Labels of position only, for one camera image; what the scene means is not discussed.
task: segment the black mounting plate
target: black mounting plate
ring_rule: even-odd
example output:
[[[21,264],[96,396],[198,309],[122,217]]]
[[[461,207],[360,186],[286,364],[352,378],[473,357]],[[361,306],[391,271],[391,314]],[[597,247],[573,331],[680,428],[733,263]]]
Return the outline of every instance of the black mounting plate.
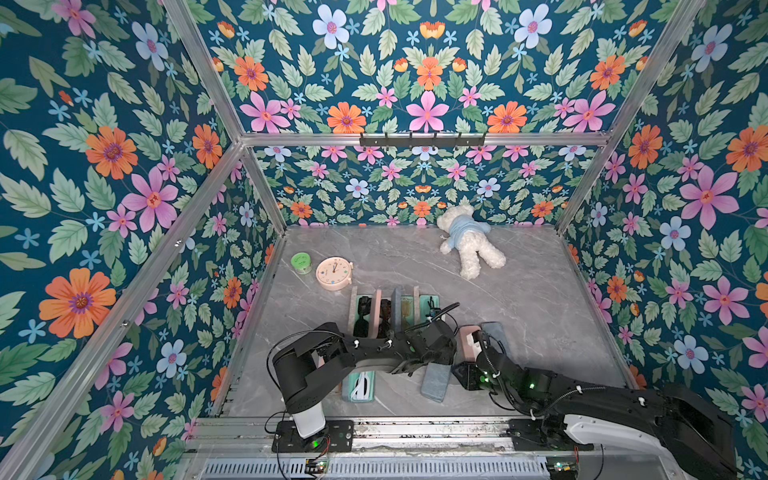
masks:
[[[352,440],[355,438],[355,422],[352,420],[328,420],[327,435],[330,437],[328,452],[351,452]],[[272,441],[273,453],[321,453],[325,449],[324,435],[302,439],[296,430],[296,423],[283,420],[277,424],[275,439]],[[320,441],[317,447],[312,447],[313,439]]]

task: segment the white flower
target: white flower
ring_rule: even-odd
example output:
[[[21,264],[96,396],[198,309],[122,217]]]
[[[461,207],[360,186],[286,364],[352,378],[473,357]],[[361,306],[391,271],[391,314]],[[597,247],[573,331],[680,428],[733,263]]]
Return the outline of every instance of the white flower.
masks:
[[[271,157],[275,157],[277,163],[280,164],[286,160],[286,157],[293,155],[290,150],[285,147],[267,147],[264,149],[264,153]]]
[[[659,231],[662,235],[666,235],[661,239],[661,246],[665,249],[674,246],[678,252],[685,248],[683,239],[690,237],[690,227],[683,226],[683,220],[680,217],[672,217],[670,223],[662,223]]]
[[[163,71],[163,60],[168,58],[168,49],[165,45],[157,41],[157,30],[148,23],[144,24],[144,28],[141,27],[139,22],[134,22],[131,26],[134,30],[134,35],[139,39],[136,42],[136,51],[144,60],[152,57],[152,64],[158,71]]]
[[[585,151],[587,151],[587,148],[581,145],[568,145],[561,148],[558,154],[565,155],[565,161],[573,161],[576,155],[583,155]]]
[[[552,29],[552,20],[545,18],[549,13],[549,7],[542,3],[536,7],[536,12],[526,8],[520,14],[520,28],[515,30],[515,41],[525,41],[526,48],[538,45],[538,36],[546,35]]]
[[[604,207],[603,204],[597,202],[589,214],[589,216],[592,217],[592,226],[596,227],[597,225],[605,225],[605,216],[607,213],[608,207]]]
[[[368,194],[369,190],[366,187],[368,187],[368,182],[353,178],[349,181],[349,185],[346,186],[346,191],[352,192],[353,197],[360,198],[362,195]]]
[[[240,207],[240,225],[247,225],[251,227],[253,225],[253,208],[250,207],[250,203],[246,202]]]
[[[674,349],[680,354],[677,357],[677,364],[683,369],[693,367],[694,372],[704,373],[704,364],[702,360],[708,360],[710,354],[702,346],[696,346],[696,339],[691,335],[686,335],[683,342],[675,340]]]
[[[414,147],[411,153],[419,156],[419,160],[427,161],[430,155],[437,154],[437,147]]]
[[[160,351],[163,358],[157,362],[157,371],[159,373],[165,372],[165,376],[169,379],[173,378],[176,375],[177,368],[187,362],[187,354],[181,352],[183,348],[184,342],[181,339],[176,340],[173,345],[170,342],[166,342]]]
[[[726,38],[730,37],[730,33],[733,31],[733,27],[730,23],[717,31],[717,25],[713,25],[704,33],[704,43],[694,48],[693,54],[691,54],[691,60],[698,60],[696,64],[696,71],[704,71],[710,64],[710,59],[717,61],[720,60],[725,52],[728,51],[728,45],[723,42]]]
[[[488,180],[480,180],[480,183],[478,184],[477,193],[480,196],[485,197],[493,197],[493,192],[498,191],[499,188],[502,186],[496,183],[495,178],[490,178]]]
[[[328,5],[321,5],[317,9],[320,20],[312,22],[312,29],[318,35],[325,35],[326,47],[331,50],[336,49],[336,41],[345,43],[349,40],[349,32],[342,26],[346,23],[346,15],[337,9],[331,14]]]

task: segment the metal bar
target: metal bar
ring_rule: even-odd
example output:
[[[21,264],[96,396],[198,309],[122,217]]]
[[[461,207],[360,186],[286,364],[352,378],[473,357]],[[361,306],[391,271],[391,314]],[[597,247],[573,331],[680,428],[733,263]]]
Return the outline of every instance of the metal bar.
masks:
[[[123,295],[80,351],[64,377],[48,396],[24,435],[13,445],[0,464],[0,480],[28,480],[51,451],[59,432],[66,428],[81,400],[93,388],[98,373],[107,365],[128,328],[162,280],[181,245],[210,206],[224,179],[230,175],[242,154],[235,144],[208,174],[192,200],[163,236]]]
[[[283,219],[283,214],[280,213],[280,209],[277,207],[277,200],[275,200],[270,184],[266,181],[264,170],[259,166],[259,161],[256,159],[256,154],[253,152],[252,148],[248,148],[246,154],[243,156],[243,166],[245,166],[245,170],[248,172],[250,179],[253,180],[253,186],[258,194],[257,196],[261,199],[261,204],[264,206],[266,215],[270,218],[270,222],[272,222],[275,231],[280,236],[285,235],[285,219]]]
[[[277,239],[275,251],[272,254],[272,261],[264,271],[258,296],[253,299],[253,303],[251,304],[245,319],[245,327],[240,335],[240,341],[237,343],[235,353],[232,355],[227,374],[222,380],[219,396],[214,402],[214,414],[212,416],[221,414],[221,409],[227,398],[230,386],[233,383],[237,383],[240,380],[240,375],[243,373],[245,362],[248,359],[248,352],[250,352],[250,347],[253,345],[253,341],[256,338],[257,325],[261,320],[261,314],[264,311],[266,302],[270,298],[270,290],[272,290],[272,285],[274,284],[275,273],[277,272],[278,265],[280,265],[280,259],[283,256],[285,244],[285,237],[279,237]]]
[[[450,147],[479,145],[592,145],[602,147],[609,136],[602,131],[590,133],[561,132],[553,134],[255,134],[242,137],[247,147],[302,147],[306,145],[340,145],[353,147],[360,144],[380,147],[429,147],[445,144]]]
[[[197,28],[197,23],[192,17],[189,5],[186,0],[165,0],[163,2],[168,17],[174,24],[179,38],[181,38],[187,54],[190,56],[192,65],[194,65],[197,74],[200,75],[200,81],[208,93],[214,107],[221,118],[224,129],[230,135],[232,143],[240,140],[245,133],[237,110],[232,104],[227,89],[221,81],[221,77],[214,68],[214,60],[208,51],[208,45],[203,40],[203,35]]]
[[[560,216],[556,225],[560,235],[565,234],[568,224],[573,220],[578,209],[581,208],[581,204],[584,203],[584,199],[600,177],[605,164],[611,159],[614,151],[616,151],[616,147],[624,136],[624,132],[632,124],[641,105],[645,102],[650,90],[659,79],[664,66],[672,57],[675,49],[677,49],[677,46],[683,39],[683,35],[685,35],[696,14],[704,7],[705,3],[706,0],[680,0],[680,3],[677,4],[672,18],[667,23],[667,26],[664,27],[654,50],[650,53],[645,68],[643,68],[627,99],[624,100],[619,112],[616,114],[611,127],[608,129],[610,134],[608,143],[592,159],[578,187],[576,187],[574,194],[568,201],[565,212]]]

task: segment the clock face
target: clock face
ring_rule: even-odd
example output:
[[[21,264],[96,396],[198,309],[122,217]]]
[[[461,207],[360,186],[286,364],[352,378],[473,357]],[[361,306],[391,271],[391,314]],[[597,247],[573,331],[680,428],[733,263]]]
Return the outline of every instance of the clock face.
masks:
[[[348,261],[342,257],[330,257],[317,267],[317,279],[326,285],[336,285],[349,277],[351,271]]]

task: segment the alarm clock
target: alarm clock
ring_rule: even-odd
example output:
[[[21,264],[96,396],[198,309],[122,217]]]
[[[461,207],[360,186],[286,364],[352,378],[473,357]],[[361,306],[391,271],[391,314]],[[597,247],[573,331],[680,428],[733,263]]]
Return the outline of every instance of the alarm clock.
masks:
[[[322,288],[335,292],[352,283],[352,268],[348,260],[330,257],[320,262],[315,275]]]

